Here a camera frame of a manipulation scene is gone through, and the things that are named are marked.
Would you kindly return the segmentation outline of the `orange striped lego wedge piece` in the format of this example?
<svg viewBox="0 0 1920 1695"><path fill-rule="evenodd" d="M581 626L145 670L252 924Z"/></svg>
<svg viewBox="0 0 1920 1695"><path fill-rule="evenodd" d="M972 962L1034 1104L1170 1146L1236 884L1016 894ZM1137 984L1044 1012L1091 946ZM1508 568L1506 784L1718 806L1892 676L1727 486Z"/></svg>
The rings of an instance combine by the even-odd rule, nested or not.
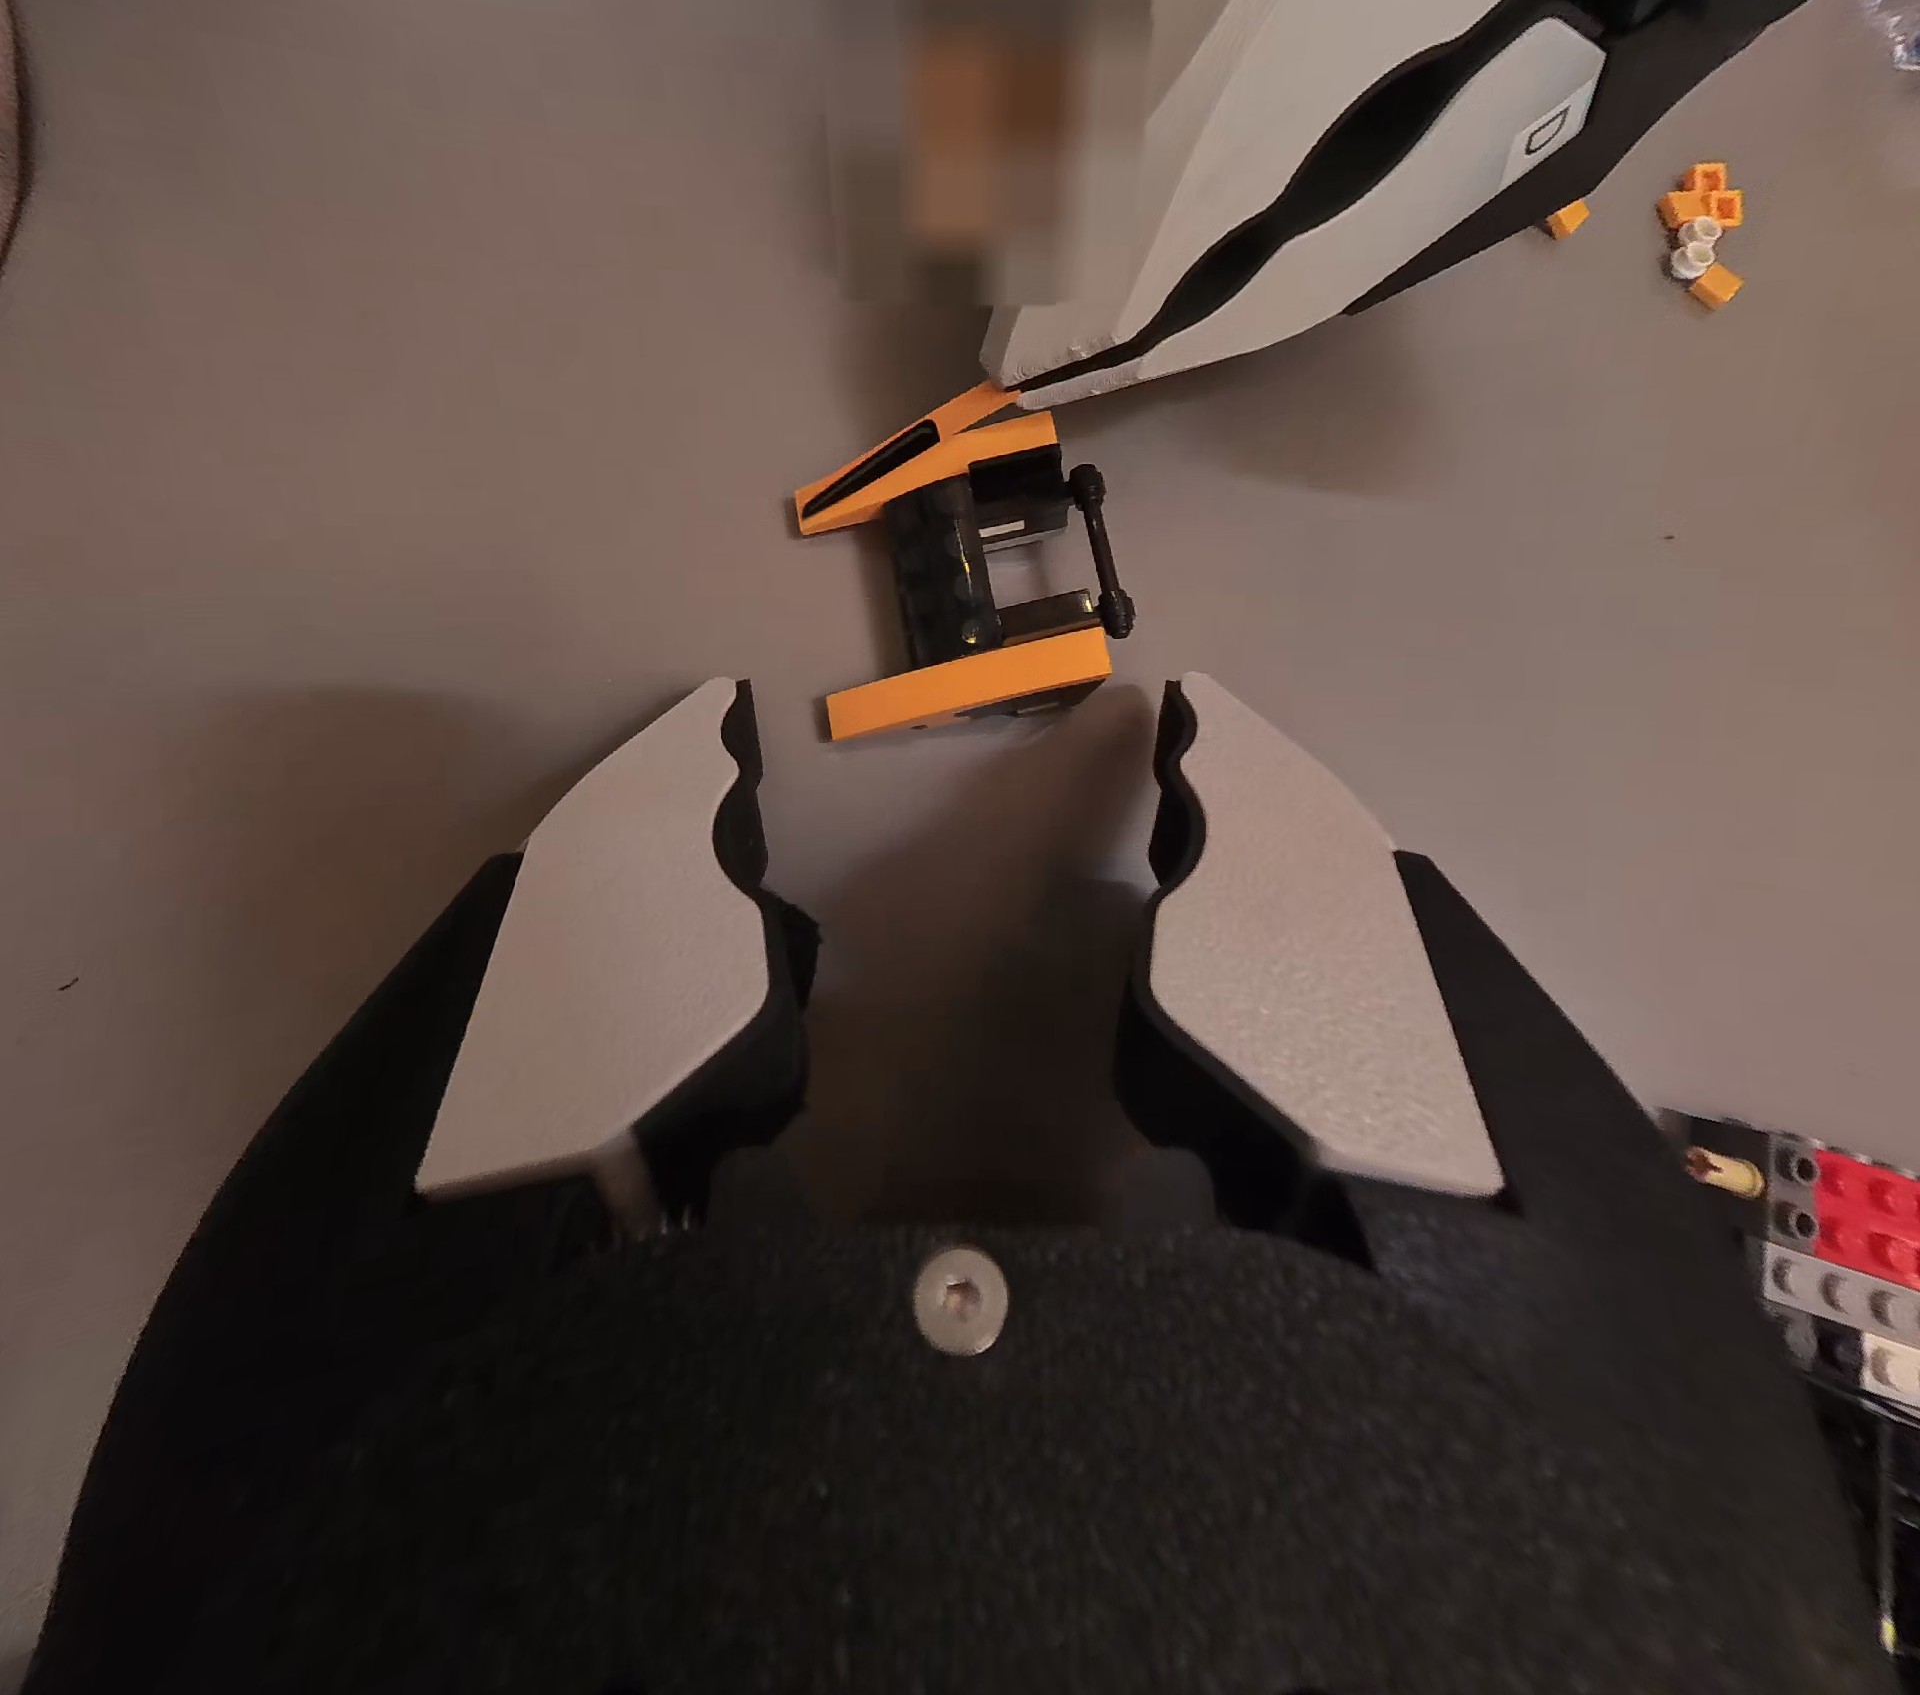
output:
<svg viewBox="0 0 1920 1695"><path fill-rule="evenodd" d="M1018 392L982 382L927 416L889 436L875 450L851 460L834 474L795 492L796 530L808 538L861 526L901 490L910 488L915 462L986 424L992 416L1018 408Z"/></svg>

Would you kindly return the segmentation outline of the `small orange black lego assembly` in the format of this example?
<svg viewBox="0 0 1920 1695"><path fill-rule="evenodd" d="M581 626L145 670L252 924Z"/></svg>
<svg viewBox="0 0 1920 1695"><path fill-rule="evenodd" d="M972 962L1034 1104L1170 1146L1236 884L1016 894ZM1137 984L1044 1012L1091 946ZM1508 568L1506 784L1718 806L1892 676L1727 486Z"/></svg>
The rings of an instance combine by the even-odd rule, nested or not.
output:
<svg viewBox="0 0 1920 1695"><path fill-rule="evenodd" d="M1055 416L1000 412L910 468L915 484L875 518L834 530L881 526L908 664L829 696L829 740L1023 718L1104 686L1112 646L1137 630L1139 610L1120 582L1106 482L1092 464L1067 464ZM1087 532L1095 588L1000 604L992 558L1057 536L1073 518Z"/></svg>

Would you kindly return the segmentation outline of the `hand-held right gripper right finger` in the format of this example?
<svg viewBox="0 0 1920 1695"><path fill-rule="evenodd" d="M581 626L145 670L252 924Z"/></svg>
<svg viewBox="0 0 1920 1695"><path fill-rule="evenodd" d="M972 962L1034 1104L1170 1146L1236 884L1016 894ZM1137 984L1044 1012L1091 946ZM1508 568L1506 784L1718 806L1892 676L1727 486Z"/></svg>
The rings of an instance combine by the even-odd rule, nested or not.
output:
<svg viewBox="0 0 1920 1695"><path fill-rule="evenodd" d="M1221 682L1164 686L1155 874L1117 1098L1228 1224L1336 1224L1351 1182L1492 1204L1489 1132L1381 820Z"/></svg>

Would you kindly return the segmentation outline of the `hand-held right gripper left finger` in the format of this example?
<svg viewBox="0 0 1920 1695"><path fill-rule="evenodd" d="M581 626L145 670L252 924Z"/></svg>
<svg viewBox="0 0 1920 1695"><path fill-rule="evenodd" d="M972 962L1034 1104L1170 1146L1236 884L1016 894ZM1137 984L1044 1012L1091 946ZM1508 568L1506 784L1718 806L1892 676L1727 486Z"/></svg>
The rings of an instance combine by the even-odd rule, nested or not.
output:
<svg viewBox="0 0 1920 1695"><path fill-rule="evenodd" d="M414 1188L431 1200L629 1178L705 1214L804 1108L820 928L767 886L757 696L692 690L581 782L514 888Z"/></svg>

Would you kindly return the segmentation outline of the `large black red lego build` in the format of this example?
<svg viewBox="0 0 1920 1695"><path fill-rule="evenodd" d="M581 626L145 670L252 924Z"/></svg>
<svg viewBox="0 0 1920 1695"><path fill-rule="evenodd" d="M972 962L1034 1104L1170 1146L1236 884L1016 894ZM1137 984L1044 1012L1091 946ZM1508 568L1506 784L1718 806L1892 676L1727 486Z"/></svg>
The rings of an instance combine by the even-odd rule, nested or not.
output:
<svg viewBox="0 0 1920 1695"><path fill-rule="evenodd" d="M1850 1520L1883 1654L1919 1690L1919 1178L1810 1134L1662 1108L1715 1190Z"/></svg>

